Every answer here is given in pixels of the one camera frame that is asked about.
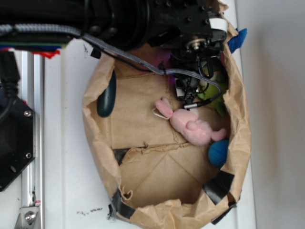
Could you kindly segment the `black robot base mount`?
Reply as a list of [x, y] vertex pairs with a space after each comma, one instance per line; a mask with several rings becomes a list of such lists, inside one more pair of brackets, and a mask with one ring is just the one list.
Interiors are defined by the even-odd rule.
[[0, 190], [6, 190], [34, 159], [34, 111], [18, 97], [15, 55], [0, 52]]

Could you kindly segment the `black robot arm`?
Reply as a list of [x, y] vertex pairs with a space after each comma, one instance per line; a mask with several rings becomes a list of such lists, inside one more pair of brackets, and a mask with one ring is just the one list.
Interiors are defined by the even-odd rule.
[[[201, 102], [199, 81], [212, 85], [212, 58], [224, 50], [228, 24], [204, 0], [3, 0], [0, 49], [55, 53], [74, 38], [145, 72], [173, 75], [186, 109]], [[143, 44], [170, 50], [176, 64], [167, 69], [133, 57]]]

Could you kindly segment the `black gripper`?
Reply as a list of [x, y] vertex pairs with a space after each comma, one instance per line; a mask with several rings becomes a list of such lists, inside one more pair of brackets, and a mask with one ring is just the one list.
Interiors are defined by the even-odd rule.
[[[176, 78], [179, 100], [184, 109], [192, 109], [213, 102], [222, 94], [221, 87], [213, 83], [212, 58], [224, 50], [228, 23], [214, 12], [205, 0], [154, 0], [153, 24], [148, 44], [171, 51], [177, 71], [168, 71]], [[214, 85], [217, 92], [210, 98], [195, 102], [203, 80]]]

